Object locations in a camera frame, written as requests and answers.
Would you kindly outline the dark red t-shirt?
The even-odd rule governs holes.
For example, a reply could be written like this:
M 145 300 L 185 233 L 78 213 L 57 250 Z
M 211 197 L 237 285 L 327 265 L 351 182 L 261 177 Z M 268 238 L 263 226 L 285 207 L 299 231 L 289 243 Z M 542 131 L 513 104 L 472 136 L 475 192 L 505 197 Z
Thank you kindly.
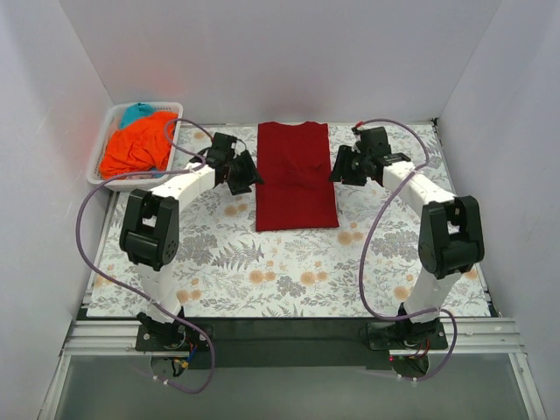
M 339 225 L 325 123 L 258 125 L 255 228 L 258 232 Z

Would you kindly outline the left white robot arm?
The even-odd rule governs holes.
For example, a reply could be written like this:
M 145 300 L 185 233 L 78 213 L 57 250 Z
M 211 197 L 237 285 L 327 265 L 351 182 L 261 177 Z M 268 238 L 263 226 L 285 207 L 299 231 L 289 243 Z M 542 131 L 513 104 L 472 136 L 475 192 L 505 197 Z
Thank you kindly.
M 216 133 L 212 144 L 192 156 L 185 168 L 150 190 L 135 189 L 128 197 L 119 245 L 136 265 L 150 308 L 137 318 L 161 347 L 182 347 L 191 329 L 178 322 L 182 304 L 172 280 L 172 261 L 179 250 L 179 216 L 202 193 L 226 184 L 233 195 L 249 193 L 263 183 L 241 140 Z

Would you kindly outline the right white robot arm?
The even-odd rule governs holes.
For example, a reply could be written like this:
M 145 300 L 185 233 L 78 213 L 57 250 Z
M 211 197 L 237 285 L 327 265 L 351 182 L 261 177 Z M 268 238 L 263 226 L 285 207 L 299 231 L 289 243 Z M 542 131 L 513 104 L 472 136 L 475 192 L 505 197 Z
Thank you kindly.
M 394 317 L 380 313 L 367 324 L 374 350 L 429 349 L 444 338 L 440 316 L 452 287 L 485 255 L 480 206 L 472 196 L 457 196 L 421 173 L 424 164 L 394 152 L 381 119 L 357 123 L 356 142 L 341 145 L 329 177 L 334 183 L 364 186 L 369 180 L 400 198 L 420 218 L 421 271 L 412 292 Z

